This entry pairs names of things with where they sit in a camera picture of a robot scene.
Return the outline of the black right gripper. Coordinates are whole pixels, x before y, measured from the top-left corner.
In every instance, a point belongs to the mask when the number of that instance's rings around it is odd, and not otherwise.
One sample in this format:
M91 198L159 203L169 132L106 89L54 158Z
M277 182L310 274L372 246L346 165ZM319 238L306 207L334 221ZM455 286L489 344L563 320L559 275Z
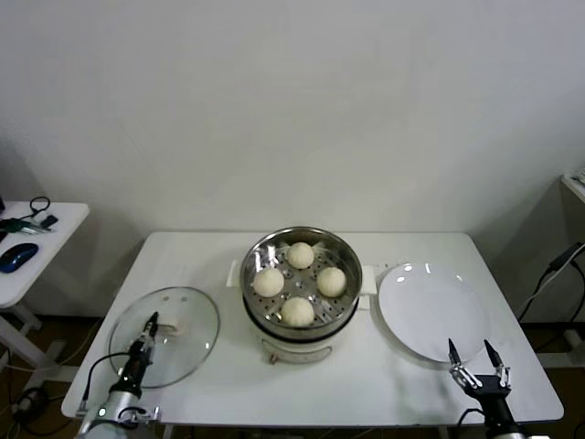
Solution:
M450 338L448 344L451 363L450 374L455 382L464 389L465 394L479 402L484 414L510 414L506 402L506 398L511 392L510 369L504 365L499 353L490 342L485 339L484 345L496 375L477 375L476 377L463 365Z

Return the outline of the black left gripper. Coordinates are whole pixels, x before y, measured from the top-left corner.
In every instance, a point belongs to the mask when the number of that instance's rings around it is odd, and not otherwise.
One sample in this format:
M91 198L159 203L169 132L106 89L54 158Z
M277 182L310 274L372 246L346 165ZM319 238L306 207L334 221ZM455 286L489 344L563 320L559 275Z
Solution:
M159 313L154 312L144 325L143 337L136 339L128 351L128 360L122 371L122 384L127 389L140 389L146 369L152 364L154 341L158 331Z

